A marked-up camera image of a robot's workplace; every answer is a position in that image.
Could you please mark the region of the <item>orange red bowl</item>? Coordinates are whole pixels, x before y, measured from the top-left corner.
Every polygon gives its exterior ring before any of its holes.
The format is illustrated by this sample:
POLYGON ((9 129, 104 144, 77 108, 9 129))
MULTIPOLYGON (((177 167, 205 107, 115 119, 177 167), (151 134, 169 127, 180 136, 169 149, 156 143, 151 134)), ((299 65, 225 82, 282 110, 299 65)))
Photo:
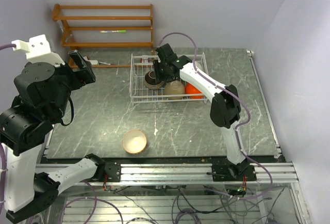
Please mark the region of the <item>orange red bowl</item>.
POLYGON ((202 99, 202 98, 204 98, 204 95, 202 95, 202 93, 190 83, 186 83, 185 94, 188 94, 189 97, 192 98, 192 99, 202 99))

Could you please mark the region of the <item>white ceramic bowl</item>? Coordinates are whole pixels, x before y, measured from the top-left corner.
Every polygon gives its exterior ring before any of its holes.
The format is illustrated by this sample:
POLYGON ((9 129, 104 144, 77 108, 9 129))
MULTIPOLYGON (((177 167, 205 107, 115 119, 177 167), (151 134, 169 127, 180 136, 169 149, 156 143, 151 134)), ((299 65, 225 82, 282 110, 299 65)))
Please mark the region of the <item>white ceramic bowl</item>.
POLYGON ((196 66, 199 70, 203 71, 203 66, 202 66, 202 64, 201 64, 199 61, 195 61, 195 66, 196 66))

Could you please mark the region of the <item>brown bowl cream inside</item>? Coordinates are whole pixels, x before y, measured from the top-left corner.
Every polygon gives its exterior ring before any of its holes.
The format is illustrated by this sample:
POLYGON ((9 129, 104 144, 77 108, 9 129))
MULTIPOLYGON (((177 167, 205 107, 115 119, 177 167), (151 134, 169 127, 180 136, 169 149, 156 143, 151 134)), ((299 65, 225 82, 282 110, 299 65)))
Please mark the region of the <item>brown bowl cream inside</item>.
POLYGON ((130 130, 123 136, 122 146, 127 153, 141 153, 147 146, 147 137, 141 130, 130 130))

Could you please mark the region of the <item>glossy black bowl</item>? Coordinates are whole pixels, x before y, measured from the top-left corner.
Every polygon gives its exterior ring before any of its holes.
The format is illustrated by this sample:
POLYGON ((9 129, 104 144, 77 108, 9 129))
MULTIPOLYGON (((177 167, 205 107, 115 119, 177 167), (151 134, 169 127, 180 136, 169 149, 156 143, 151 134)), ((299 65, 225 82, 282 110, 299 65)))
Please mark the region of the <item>glossy black bowl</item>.
POLYGON ((166 83, 164 87, 164 95, 171 95, 170 100, 179 100, 185 94, 185 87, 180 81, 172 81, 166 83))

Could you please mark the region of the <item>dark bowl beige inside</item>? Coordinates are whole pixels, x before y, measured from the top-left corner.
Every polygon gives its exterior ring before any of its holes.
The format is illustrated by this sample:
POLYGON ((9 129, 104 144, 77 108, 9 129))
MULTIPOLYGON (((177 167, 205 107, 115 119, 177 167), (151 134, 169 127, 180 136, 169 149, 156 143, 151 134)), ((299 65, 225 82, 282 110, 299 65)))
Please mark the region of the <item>dark bowl beige inside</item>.
POLYGON ((165 84, 164 81, 157 82, 155 71, 151 70, 146 73, 143 80, 144 86, 151 90, 158 90, 165 84))

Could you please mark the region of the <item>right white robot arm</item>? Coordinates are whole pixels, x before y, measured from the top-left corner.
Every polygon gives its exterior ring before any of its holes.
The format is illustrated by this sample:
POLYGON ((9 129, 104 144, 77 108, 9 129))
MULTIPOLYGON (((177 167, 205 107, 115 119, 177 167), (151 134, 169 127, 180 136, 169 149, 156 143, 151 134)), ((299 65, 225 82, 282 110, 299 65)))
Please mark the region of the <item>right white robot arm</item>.
POLYGON ((153 65, 157 82, 182 79, 211 102, 210 118, 221 129, 226 145, 227 174, 232 180, 241 179, 250 163, 239 131, 241 103, 237 88, 215 81, 199 69, 193 59, 174 53, 169 44, 158 47, 156 54, 158 59, 154 60, 153 65))

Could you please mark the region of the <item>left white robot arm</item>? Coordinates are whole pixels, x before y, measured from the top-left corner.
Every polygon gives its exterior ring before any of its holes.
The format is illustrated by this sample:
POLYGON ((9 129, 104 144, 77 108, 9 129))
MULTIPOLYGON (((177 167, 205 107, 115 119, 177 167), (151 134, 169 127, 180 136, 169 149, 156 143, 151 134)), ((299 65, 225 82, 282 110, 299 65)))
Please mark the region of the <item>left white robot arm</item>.
POLYGON ((1 114, 1 206, 11 223, 19 223, 46 210, 74 184, 84 181, 119 181, 120 168, 94 154, 52 172, 36 172, 40 151, 55 124, 63 124, 71 93, 94 83, 91 63, 79 51, 70 51, 77 65, 40 59, 28 63, 14 79, 18 95, 1 114))

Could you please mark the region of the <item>white wire dish rack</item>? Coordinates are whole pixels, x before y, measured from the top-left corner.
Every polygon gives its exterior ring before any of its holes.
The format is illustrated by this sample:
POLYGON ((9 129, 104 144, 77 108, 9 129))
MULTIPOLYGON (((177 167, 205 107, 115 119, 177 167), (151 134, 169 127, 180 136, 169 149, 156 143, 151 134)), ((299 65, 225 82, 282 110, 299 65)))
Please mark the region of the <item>white wire dish rack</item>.
POLYGON ((131 56, 129 95, 133 104, 204 101, 208 99, 198 90, 186 92, 188 80, 179 70, 192 60, 208 75, 205 54, 178 55, 173 62, 164 62, 157 55, 131 56))

